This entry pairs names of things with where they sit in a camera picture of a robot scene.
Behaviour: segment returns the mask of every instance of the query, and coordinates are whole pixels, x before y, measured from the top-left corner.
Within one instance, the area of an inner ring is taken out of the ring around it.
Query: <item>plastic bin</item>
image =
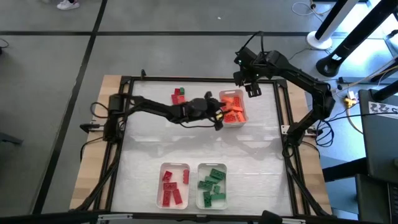
[[[188,198],[189,198],[189,183],[184,184],[183,183],[183,171],[185,169],[188,169],[190,171],[190,167],[188,164],[181,164],[181,163],[173,163],[173,162],[165,162],[160,166],[160,174],[159,174],[159,186],[157,189],[157,200],[156,200],[156,205],[159,208],[164,208],[164,209],[185,209],[188,206]],[[162,202],[163,202],[163,183],[165,183],[162,179],[166,171],[169,171],[172,174],[170,183],[176,182],[177,183],[177,188],[180,191],[182,203],[176,205],[174,201],[174,196],[171,194],[171,199],[170,199],[170,206],[169,207],[164,207]]]
[[[235,103],[239,103],[238,106],[243,109],[243,116],[245,119],[244,122],[237,121],[237,122],[233,122],[233,123],[226,123],[223,121],[224,127],[225,128],[238,128],[238,127],[241,127],[244,124],[246,124],[248,121],[248,117],[246,116],[246,109],[244,107],[244,102],[243,102],[243,91],[242,90],[224,90],[219,93],[219,96],[220,96],[220,101],[223,96],[227,96],[227,97],[234,99],[234,105],[235,105]]]
[[[227,174],[226,172],[226,166],[224,164],[208,164],[208,163],[202,163],[198,165],[198,182],[197,185],[199,184],[199,181],[205,181],[205,177],[210,175],[210,172],[212,169],[217,169],[219,171],[224,172],[225,174]],[[203,193],[206,190],[200,189],[197,187],[197,207],[200,209],[213,209],[213,210],[222,210],[222,209],[226,209],[228,207],[228,203],[227,203],[227,198],[228,198],[228,194],[226,192],[226,179],[227,179],[227,175],[225,175],[225,178],[223,180],[221,180],[220,182],[218,182],[217,185],[220,186],[220,193],[224,193],[226,194],[226,198],[225,199],[219,199],[219,200],[212,200],[211,201],[211,207],[210,208],[206,208],[205,207],[205,203],[204,203],[204,199],[203,199]]]

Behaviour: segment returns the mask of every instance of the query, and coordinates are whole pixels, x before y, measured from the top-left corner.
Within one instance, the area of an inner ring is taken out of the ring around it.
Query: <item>sneaker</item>
[[[61,10],[69,10],[79,8],[79,6],[80,4],[77,1],[75,1],[75,3],[70,3],[68,0],[63,0],[57,5],[57,8]]]

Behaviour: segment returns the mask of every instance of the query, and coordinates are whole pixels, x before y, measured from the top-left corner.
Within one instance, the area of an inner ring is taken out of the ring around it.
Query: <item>gray floor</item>
[[[0,31],[91,31],[100,0],[81,0],[81,8],[59,11],[56,1],[0,1]],[[254,31],[308,32],[320,21],[291,11],[297,1],[181,1],[109,0],[100,31]],[[319,4],[319,10],[331,4]],[[306,13],[297,6],[296,11]],[[350,32],[369,12],[358,4],[338,32]],[[338,76],[362,77],[390,60],[391,54],[378,29],[351,54]],[[22,146],[0,143],[0,216],[28,214],[32,210],[45,172],[53,140],[65,111],[88,44],[88,36],[4,35],[10,42],[0,56],[0,131],[24,139]],[[234,52],[248,37],[239,36],[99,36],[96,38],[72,115],[44,212],[68,210],[79,169],[79,150],[86,134],[78,125],[91,119],[88,107],[96,100],[103,75],[231,77],[238,67]],[[333,47],[343,39],[334,38]],[[259,39],[250,44],[259,50]],[[306,48],[305,37],[265,37],[264,48],[287,57]],[[315,63],[326,52],[306,50],[291,63],[321,80]],[[339,101],[333,114],[343,110]],[[364,156],[362,135],[345,120],[333,123],[337,130],[332,147],[320,149],[322,165]],[[336,184],[328,184],[332,207],[354,212],[351,205],[335,202]]]

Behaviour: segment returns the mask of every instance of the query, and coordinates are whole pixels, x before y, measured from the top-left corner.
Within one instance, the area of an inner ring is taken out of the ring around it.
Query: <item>green lego brick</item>
[[[208,182],[208,183],[211,183],[211,184],[218,184],[219,181],[220,180],[216,179],[216,178],[212,178],[212,177],[209,177],[209,176],[205,177],[205,182]]]
[[[212,200],[225,199],[225,194],[224,194],[224,193],[221,193],[221,194],[213,194],[213,195],[211,195],[211,199],[212,199]]]
[[[220,193],[220,187],[219,185],[214,185],[214,193],[219,194]]]
[[[216,170],[216,169],[211,169],[210,177],[214,177],[216,179],[223,180],[225,178],[225,173],[221,172],[219,170]]]
[[[203,200],[205,202],[205,208],[211,207],[211,195],[210,192],[203,193]]]
[[[213,184],[204,181],[199,181],[198,187],[207,191],[211,191],[211,189],[213,188]]]

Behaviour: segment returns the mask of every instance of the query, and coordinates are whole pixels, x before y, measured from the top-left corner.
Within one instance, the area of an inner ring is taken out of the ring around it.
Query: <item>white mesh surface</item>
[[[174,88],[185,88],[185,99],[201,98],[211,91],[235,90],[234,83],[134,82],[133,95],[171,105]],[[165,118],[138,112],[129,117],[124,135],[113,212],[196,213],[261,215],[263,210],[291,215],[289,190],[274,88],[260,84],[262,95],[244,104],[248,123],[241,128],[186,129]],[[212,125],[209,121],[187,124]],[[190,191],[185,210],[161,209],[156,205],[160,166],[180,162],[190,166]],[[225,210],[200,210],[196,206],[197,168],[200,163],[227,166]]]

